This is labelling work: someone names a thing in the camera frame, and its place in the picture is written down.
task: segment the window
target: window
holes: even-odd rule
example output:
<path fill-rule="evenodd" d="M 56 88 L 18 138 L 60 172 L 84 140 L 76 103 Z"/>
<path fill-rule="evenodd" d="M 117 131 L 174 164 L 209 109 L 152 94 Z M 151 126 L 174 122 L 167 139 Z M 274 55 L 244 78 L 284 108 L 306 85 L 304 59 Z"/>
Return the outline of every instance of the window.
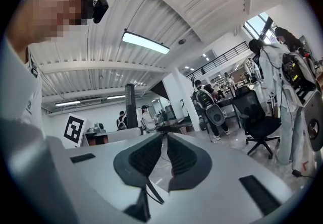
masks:
<path fill-rule="evenodd" d="M 244 24 L 244 27 L 247 29 L 247 31 L 253 38 L 259 38 L 259 35 L 253 30 L 252 26 L 248 22 Z"/>
<path fill-rule="evenodd" d="M 272 19 L 266 12 L 263 12 L 245 22 L 244 27 L 249 32 L 249 34 L 255 39 L 259 39 L 262 32 L 264 31 L 265 35 L 262 36 L 262 39 L 266 44 L 277 43 L 277 39 L 273 31 L 273 27 L 276 25 L 273 22 L 271 24 L 271 28 L 265 28 L 265 24 L 267 21 L 272 21 Z"/>
<path fill-rule="evenodd" d="M 255 16 L 252 19 L 247 21 L 252 28 L 257 32 L 257 34 L 260 36 L 261 32 L 264 28 L 265 22 L 261 19 L 259 16 Z"/>

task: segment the chair armrest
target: chair armrest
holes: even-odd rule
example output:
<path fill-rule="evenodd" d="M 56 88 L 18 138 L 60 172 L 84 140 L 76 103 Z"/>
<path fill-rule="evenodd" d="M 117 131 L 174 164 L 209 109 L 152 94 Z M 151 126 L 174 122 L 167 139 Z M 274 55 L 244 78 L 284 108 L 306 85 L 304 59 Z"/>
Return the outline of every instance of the chair armrest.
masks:
<path fill-rule="evenodd" d="M 247 120 L 249 118 L 249 116 L 244 115 L 244 114 L 241 114 L 240 115 L 240 118 L 243 119 L 243 120 Z"/>
<path fill-rule="evenodd" d="M 248 125 L 249 125 L 249 116 L 241 114 L 240 119 L 241 119 L 241 124 L 243 129 L 245 130 L 245 135 L 248 135 Z"/>

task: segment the ceiling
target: ceiling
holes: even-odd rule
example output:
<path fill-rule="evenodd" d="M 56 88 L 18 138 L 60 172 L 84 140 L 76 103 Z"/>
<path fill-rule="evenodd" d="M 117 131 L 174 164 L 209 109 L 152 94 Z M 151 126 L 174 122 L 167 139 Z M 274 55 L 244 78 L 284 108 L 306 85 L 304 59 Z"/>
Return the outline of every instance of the ceiling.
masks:
<path fill-rule="evenodd" d="M 43 106 L 55 102 L 124 94 L 138 95 L 172 67 L 199 58 L 235 26 L 275 6 L 279 0 L 107 0 L 99 24 L 72 28 L 67 36 L 30 46 L 43 78 Z M 121 41 L 124 29 L 162 42 L 161 54 Z M 185 39 L 183 45 L 178 41 Z"/>

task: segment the railing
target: railing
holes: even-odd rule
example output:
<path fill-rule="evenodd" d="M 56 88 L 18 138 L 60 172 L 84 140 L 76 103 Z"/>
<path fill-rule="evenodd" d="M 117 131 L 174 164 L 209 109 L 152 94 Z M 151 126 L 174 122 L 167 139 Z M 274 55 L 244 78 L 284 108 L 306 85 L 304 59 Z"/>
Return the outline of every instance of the railing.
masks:
<path fill-rule="evenodd" d="M 201 69 L 203 68 L 205 73 L 215 69 L 216 67 L 220 66 L 221 64 L 224 64 L 225 62 L 231 60 L 233 57 L 236 57 L 237 55 L 247 51 L 249 47 L 247 46 L 246 42 L 243 42 L 231 50 L 225 52 L 223 55 L 215 58 L 211 62 L 203 65 L 201 68 L 195 70 L 194 72 L 186 75 L 186 78 L 191 79 L 192 76 L 194 76 L 194 79 L 198 79 L 200 76 L 202 76 Z"/>

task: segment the floor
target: floor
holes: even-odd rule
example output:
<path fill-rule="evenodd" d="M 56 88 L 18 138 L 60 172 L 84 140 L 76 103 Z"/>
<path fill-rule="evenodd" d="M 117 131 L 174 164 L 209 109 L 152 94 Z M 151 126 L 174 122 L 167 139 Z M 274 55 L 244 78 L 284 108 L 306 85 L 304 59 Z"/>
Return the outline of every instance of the floor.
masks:
<path fill-rule="evenodd" d="M 254 142 L 249 142 L 246 144 L 246 136 L 243 129 L 239 129 L 238 123 L 235 118 L 228 119 L 227 124 L 229 126 L 231 134 L 229 136 L 225 135 L 225 132 L 219 127 L 221 140 L 217 141 L 217 144 L 229 146 L 234 149 L 238 149 L 243 153 L 246 153 L 254 146 Z M 279 136 L 279 129 L 274 132 L 271 136 Z M 200 132 L 189 132 L 188 135 L 194 136 L 198 139 L 209 141 L 209 136 L 207 131 Z M 305 177 L 295 177 L 292 175 L 292 163 L 288 165 L 281 165 L 276 160 L 276 153 L 279 149 L 277 141 L 269 141 L 268 145 L 274 153 L 274 156 L 271 160 L 268 159 L 269 153 L 264 146 L 259 146 L 253 153 L 251 157 L 256 160 L 258 163 L 263 165 L 265 168 L 269 169 L 275 175 L 280 177 L 284 182 L 291 188 L 293 192 L 299 191 L 306 182 L 310 181 L 310 178 Z M 171 163 L 167 156 L 167 139 L 163 139 L 163 147 L 161 149 L 161 157 L 159 158 L 153 172 L 149 176 L 149 179 L 156 183 L 159 187 L 168 191 L 168 184 L 171 175 Z M 306 145 L 303 143 L 300 146 L 299 150 L 299 162 L 294 163 L 294 168 L 302 172 L 303 175 L 311 175 L 313 170 L 313 160 L 311 159 L 311 153 Z"/>

